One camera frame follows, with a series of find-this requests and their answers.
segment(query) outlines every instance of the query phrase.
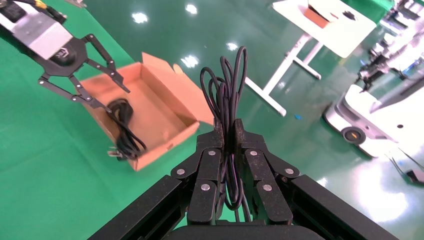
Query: brown object on table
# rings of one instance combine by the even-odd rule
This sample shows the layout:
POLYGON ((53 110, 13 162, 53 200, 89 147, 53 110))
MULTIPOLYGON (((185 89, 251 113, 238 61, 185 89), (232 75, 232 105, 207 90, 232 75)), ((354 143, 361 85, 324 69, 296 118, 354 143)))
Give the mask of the brown object on table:
MULTIPOLYGON (((82 82, 84 88, 105 106, 118 98, 127 99, 132 106, 134 113, 129 129, 147 146, 147 151, 137 160, 128 160, 136 171, 194 135, 199 121, 214 124, 214 116, 202 91, 177 64, 172 68, 166 61, 146 53, 142 58, 143 63, 136 62, 117 70, 130 93, 114 84, 106 74, 82 82)), ((115 142, 119 129, 106 111, 89 106, 86 109, 115 142)))
POLYGON ((305 17, 307 17, 309 20, 314 22, 322 29, 330 23, 327 19, 325 19, 322 15, 315 11, 315 9, 311 5, 308 5, 308 8, 306 9, 303 15, 305 15, 305 17))

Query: black cable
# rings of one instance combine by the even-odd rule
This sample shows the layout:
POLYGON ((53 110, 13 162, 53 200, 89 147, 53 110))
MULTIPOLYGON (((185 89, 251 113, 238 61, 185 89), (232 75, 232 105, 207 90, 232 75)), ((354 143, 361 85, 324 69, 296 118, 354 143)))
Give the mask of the black cable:
MULTIPOLYGON (((238 209, 242 205, 243 199, 245 199, 245 193, 243 189, 243 182, 239 176, 237 167, 240 165, 236 162, 235 155, 235 127, 234 123, 237 115, 237 108, 239 106, 239 100, 242 95, 243 86, 245 85, 245 79, 248 69, 248 52, 246 47, 241 46, 238 49, 237 56, 235 58, 234 70, 231 67, 230 62, 227 58, 222 56, 220 58, 220 64, 224 78, 216 77, 214 72, 204 67, 200 71, 200 85, 203 91, 203 95, 206 99, 207 105, 209 106, 214 118, 219 121, 222 125, 223 137, 224 137, 224 158, 220 163, 221 182, 226 185, 225 194, 228 195, 229 199, 225 197, 225 205, 232 211, 235 211, 236 220, 239 220, 238 209), (237 88, 237 82, 239 78, 240 61, 243 55, 243 70, 241 73, 240 85, 237 88), (208 91, 205 87, 204 76, 208 73, 211 80, 208 84, 208 91)), ((243 204, 243 214, 245 219, 250 219, 250 213, 247 204, 243 204)))
POLYGON ((405 154, 410 160, 412 160, 416 165, 418 165, 422 170, 424 170, 424 166, 421 165, 419 162, 417 162, 415 159, 413 159, 410 155, 408 155, 406 152, 404 152, 402 149, 399 148, 399 150, 405 154))
POLYGON ((147 151, 147 146, 128 128, 128 124, 134 113, 133 108, 125 98, 118 98, 110 102, 107 107, 111 110, 107 115, 119 128, 119 136, 116 139, 116 151, 110 151, 109 155, 116 157, 119 161, 138 159, 147 151))

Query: screw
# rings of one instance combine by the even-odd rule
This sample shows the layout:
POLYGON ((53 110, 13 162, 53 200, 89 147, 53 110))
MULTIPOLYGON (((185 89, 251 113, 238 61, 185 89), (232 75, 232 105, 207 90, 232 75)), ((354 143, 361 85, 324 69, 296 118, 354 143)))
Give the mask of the screw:
POLYGON ((288 173, 288 174, 294 174, 295 173, 295 171, 293 171, 293 169, 291 169, 291 168, 287 168, 285 170, 285 172, 288 173))
POLYGON ((200 188, 203 191, 208 191, 209 189, 211 189, 211 186, 209 186, 209 184, 202 184, 200 188))
POLYGON ((263 190, 269 192, 273 189, 273 187, 271 185, 265 184, 263 185, 263 190))

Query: glossy floor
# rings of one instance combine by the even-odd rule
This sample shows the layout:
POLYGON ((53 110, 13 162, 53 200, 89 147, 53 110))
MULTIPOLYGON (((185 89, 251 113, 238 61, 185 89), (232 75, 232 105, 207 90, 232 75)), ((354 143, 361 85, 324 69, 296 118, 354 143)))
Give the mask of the glossy floor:
MULTIPOLYGON (((218 73, 219 57, 233 62, 235 49, 244 45, 249 52, 248 76, 263 87, 303 33, 273 11, 271 2, 87 1, 89 12, 130 57, 85 10, 65 3, 53 6, 69 15, 66 26, 73 34, 93 32, 121 66, 139 61, 146 52, 179 64, 196 83, 202 67, 218 73)), ((367 59, 366 49, 381 33, 376 29, 345 59, 323 48, 310 64, 321 73, 321 81, 291 66, 271 93, 287 109, 286 117, 248 87, 238 116, 248 131, 264 136, 272 153, 399 239, 421 240, 423 188, 407 184, 387 158, 363 155, 321 118, 325 107, 355 80, 361 60, 367 59)), ((37 86, 39 66, 15 57, 16 51, 4 42, 0 50, 2 89, 7 89, 0 96, 5 104, 0 120, 0 239, 86 239, 194 151, 195 136, 133 172, 127 164, 105 157, 111 143, 82 106, 37 86)), ((78 76, 93 74, 84 68, 78 76)), ((198 134, 210 129, 202 125, 198 134)), ((409 153, 418 160, 423 156, 415 148, 409 153)), ((405 170, 412 166, 401 154, 395 158, 405 170)), ((225 217, 233 218, 229 213, 225 217)))

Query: robotic finger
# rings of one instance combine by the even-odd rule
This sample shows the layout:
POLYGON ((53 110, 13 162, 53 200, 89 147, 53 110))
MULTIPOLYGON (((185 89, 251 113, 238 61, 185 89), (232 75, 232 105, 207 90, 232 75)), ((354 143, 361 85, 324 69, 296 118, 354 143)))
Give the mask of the robotic finger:
POLYGON ((44 68, 38 83, 73 102, 92 108, 106 106, 90 96, 75 77, 84 64, 110 76, 125 92, 124 78, 117 72, 115 61, 94 34, 79 39, 62 25, 66 17, 40 0, 0 0, 0 36, 44 68), (91 43, 106 62, 106 66, 88 57, 86 44, 91 43), (68 78, 77 90, 72 94, 49 82, 51 76, 68 78))

